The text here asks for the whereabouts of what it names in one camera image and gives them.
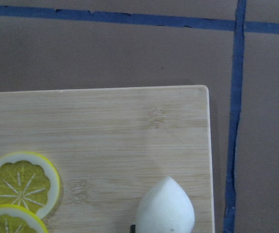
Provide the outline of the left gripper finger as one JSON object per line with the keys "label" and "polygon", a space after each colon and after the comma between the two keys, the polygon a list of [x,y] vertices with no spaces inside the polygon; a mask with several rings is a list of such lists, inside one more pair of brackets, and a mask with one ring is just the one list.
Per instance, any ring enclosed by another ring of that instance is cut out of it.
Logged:
{"label": "left gripper finger", "polygon": [[135,233],[135,225],[130,225],[130,233]]}

